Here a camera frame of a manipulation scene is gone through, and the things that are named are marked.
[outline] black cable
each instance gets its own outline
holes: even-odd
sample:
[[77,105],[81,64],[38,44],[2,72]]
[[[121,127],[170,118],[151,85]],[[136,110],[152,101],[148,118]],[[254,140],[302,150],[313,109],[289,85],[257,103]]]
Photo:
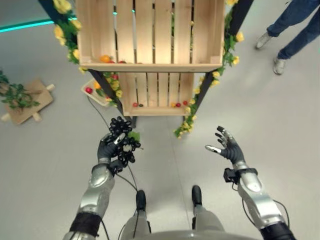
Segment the black cable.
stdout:
[[133,189],[134,189],[136,192],[138,192],[138,189],[137,189],[128,179],[126,179],[125,177],[123,177],[123,176],[121,176],[121,175],[119,175],[119,174],[117,174],[117,173],[116,173],[116,175],[119,176],[120,178],[122,178],[123,180],[125,180],[128,184],[130,184],[130,185],[133,187]]
[[135,227],[134,227],[134,232],[133,232],[133,238],[135,238],[135,236],[136,236],[138,219],[139,219],[139,211],[137,211],[137,214],[136,214],[136,221],[135,221]]
[[288,225],[288,228],[290,229],[290,218],[289,218],[289,213],[288,213],[288,211],[287,211],[286,206],[285,206],[282,202],[279,202],[279,201],[277,201],[277,200],[274,200],[274,199],[273,199],[273,201],[275,201],[277,204],[280,204],[280,205],[284,208],[284,211],[285,211],[285,214],[286,214],[287,225]]
[[246,211],[245,201],[244,201],[243,198],[242,198],[242,207],[243,207],[243,211],[244,211],[246,217],[247,217],[247,218],[249,219],[249,221],[253,224],[253,226],[256,226],[255,223],[254,223],[254,221],[251,220],[251,218],[249,217],[249,215],[248,215],[248,213],[247,213],[247,211]]
[[104,232],[105,232],[106,238],[107,238],[108,240],[110,240],[109,235],[108,235],[108,231],[107,231],[107,228],[106,228],[106,225],[105,225],[105,223],[104,223],[104,221],[103,221],[102,218],[101,218],[101,223],[102,223],[102,226],[103,226],[103,228],[104,228]]
[[235,188],[234,188],[234,185],[235,185],[235,183],[233,182],[233,183],[232,183],[232,186],[231,186],[232,190],[238,192],[238,189],[235,189]]
[[90,97],[86,96],[86,98],[88,99],[89,103],[92,105],[92,107],[97,111],[97,113],[101,116],[101,118],[103,119],[106,127],[110,130],[110,127],[106,121],[106,119],[104,118],[104,116],[102,116],[101,112],[96,108],[96,106],[90,101]]
[[118,235],[118,240],[120,240],[120,235],[121,235],[122,231],[124,230],[125,226],[126,226],[126,225],[123,225],[123,227],[121,228],[121,230],[120,230],[120,232],[119,232],[119,235]]
[[131,176],[132,176],[134,185],[135,185],[135,189],[138,190],[137,183],[136,183],[136,179],[135,179],[135,177],[134,177],[134,174],[133,174],[132,171],[131,171],[131,167],[129,166],[129,164],[128,164],[128,168],[129,168],[129,170],[130,170],[130,173],[131,173]]

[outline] black strap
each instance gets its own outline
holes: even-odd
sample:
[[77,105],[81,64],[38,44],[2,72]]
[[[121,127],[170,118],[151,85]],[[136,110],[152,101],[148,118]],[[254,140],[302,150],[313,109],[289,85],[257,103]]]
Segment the black strap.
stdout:
[[75,216],[75,219],[70,227],[70,232],[80,232],[98,236],[101,217],[89,212],[80,212]]

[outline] wooden slat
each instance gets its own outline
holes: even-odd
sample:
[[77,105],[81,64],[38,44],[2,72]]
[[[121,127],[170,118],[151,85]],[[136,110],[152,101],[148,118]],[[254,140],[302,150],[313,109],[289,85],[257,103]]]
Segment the wooden slat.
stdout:
[[179,73],[169,74],[169,106],[179,102]]
[[192,0],[178,0],[174,5],[174,57],[175,64],[190,62]]
[[181,73],[180,76],[180,102],[189,101],[193,95],[194,74]]
[[148,106],[158,106],[158,80],[155,72],[148,72]]
[[153,0],[135,1],[136,61],[152,64]]
[[208,26],[209,18],[213,18],[213,13],[210,12],[210,2],[211,0],[194,0],[192,63],[195,64],[209,62]]
[[113,1],[99,0],[98,14],[100,18],[99,31],[101,39],[100,55],[112,56],[113,60],[116,61],[116,38],[113,11]]
[[169,74],[167,72],[158,73],[159,107],[168,106],[168,77],[169,77]]
[[101,56],[100,46],[100,22],[99,22],[99,5],[98,0],[88,1],[88,11],[89,11],[89,24],[90,24],[90,36],[91,36],[91,53],[93,59],[99,60]]
[[132,1],[116,0],[118,59],[125,60],[127,63],[135,62],[132,7]]
[[[155,63],[171,62],[171,0],[155,0]],[[168,73],[158,74],[159,106],[168,106]]]
[[155,0],[155,63],[171,62],[171,0]]
[[128,87],[128,82],[127,82],[127,75],[125,72],[119,72],[119,82],[120,82],[120,87],[122,90],[122,110],[123,114],[125,116],[128,116],[130,114],[130,110],[132,108],[132,104],[130,104],[130,90]]
[[76,1],[76,16],[80,21],[82,28],[77,35],[77,43],[79,49],[80,63],[89,63],[91,61],[91,36],[90,36],[90,22],[87,0]]
[[[152,39],[153,39],[153,1],[138,0],[135,2],[136,22],[136,61],[137,63],[152,64]],[[147,74],[137,73],[136,84],[139,104],[148,106]]]
[[222,63],[223,47],[225,37],[225,2],[222,0],[215,0],[214,5],[214,34],[213,34],[213,44],[212,44],[212,55],[210,58],[210,63],[216,63],[219,60]]
[[148,96],[147,96],[147,73],[138,72],[136,75],[136,87],[138,92],[138,103],[143,104],[143,106],[148,106]]
[[133,107],[127,116],[185,116],[184,107]]
[[221,62],[210,64],[110,64],[83,63],[81,66],[102,72],[148,72],[148,73],[205,73],[222,66]]

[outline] green leaf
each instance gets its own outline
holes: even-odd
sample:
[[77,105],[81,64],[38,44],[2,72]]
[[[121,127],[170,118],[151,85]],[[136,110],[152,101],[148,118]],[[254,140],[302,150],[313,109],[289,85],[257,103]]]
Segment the green leaf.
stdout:
[[137,142],[140,142],[140,133],[139,132],[130,131],[128,133],[128,137],[129,138],[134,138],[134,140],[136,140]]
[[102,89],[96,89],[95,92],[100,96],[100,97],[105,97],[106,94]]

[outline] wooden crate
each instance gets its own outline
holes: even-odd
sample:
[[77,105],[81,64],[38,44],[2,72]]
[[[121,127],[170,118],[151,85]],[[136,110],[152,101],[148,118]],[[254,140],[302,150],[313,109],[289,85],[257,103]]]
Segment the wooden crate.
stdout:
[[[166,74],[220,67],[224,0],[194,0],[193,6],[192,0],[173,2],[136,0],[134,6],[133,0],[77,0],[80,65],[103,72]],[[101,62],[102,55],[116,63]],[[127,64],[117,63],[121,60]]]

